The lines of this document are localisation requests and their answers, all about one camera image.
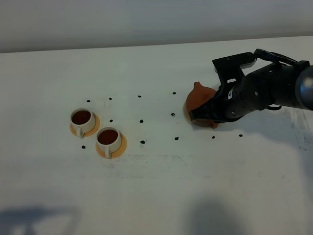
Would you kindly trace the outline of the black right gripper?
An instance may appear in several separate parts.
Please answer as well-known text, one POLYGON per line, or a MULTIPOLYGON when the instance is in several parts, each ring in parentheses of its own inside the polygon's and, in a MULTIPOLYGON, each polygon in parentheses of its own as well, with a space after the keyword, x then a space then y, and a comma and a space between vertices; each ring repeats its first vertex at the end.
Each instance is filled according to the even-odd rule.
MULTIPOLYGON (((227 57, 256 60, 259 58, 276 63, 276 53, 268 51, 245 52, 227 57)), ((234 122, 256 110, 275 111, 276 107, 272 107, 264 73, 258 70, 255 72, 255 75, 244 75, 240 68, 218 71, 221 85, 213 101, 189 111, 190 119, 207 119, 215 123, 234 122)))

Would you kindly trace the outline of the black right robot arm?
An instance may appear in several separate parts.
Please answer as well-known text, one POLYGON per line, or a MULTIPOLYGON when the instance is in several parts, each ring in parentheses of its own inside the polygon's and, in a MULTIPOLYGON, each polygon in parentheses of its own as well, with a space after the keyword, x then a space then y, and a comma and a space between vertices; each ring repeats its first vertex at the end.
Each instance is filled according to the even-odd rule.
POLYGON ((313 109, 313 67, 257 49, 212 61, 220 86, 212 98, 187 111, 192 121, 234 122, 256 110, 313 109))

